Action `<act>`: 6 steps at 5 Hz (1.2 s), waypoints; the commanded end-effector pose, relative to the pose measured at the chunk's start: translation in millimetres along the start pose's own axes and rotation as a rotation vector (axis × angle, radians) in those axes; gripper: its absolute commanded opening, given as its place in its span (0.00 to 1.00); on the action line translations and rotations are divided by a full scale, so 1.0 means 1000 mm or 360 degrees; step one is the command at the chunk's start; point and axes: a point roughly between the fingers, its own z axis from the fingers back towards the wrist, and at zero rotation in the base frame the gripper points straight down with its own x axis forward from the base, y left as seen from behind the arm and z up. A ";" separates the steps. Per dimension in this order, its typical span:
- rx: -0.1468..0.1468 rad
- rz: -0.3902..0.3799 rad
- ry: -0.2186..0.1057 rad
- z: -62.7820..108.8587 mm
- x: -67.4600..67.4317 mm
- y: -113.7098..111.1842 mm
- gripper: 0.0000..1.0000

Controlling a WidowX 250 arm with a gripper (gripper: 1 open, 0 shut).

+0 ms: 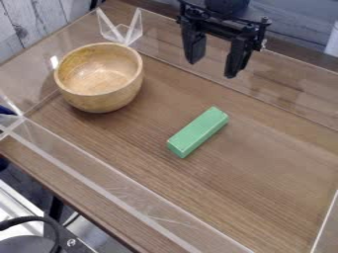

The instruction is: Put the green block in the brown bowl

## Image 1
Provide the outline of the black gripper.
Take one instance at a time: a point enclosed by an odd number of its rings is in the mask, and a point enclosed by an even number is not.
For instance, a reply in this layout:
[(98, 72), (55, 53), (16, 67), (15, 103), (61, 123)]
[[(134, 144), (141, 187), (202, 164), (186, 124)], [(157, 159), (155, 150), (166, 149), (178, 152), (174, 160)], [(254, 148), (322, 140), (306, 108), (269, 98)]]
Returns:
[(178, 0), (185, 57), (195, 64), (205, 56), (206, 34), (233, 40), (225, 76), (232, 79), (246, 68), (254, 50), (266, 42), (272, 19), (250, 7), (252, 0)]

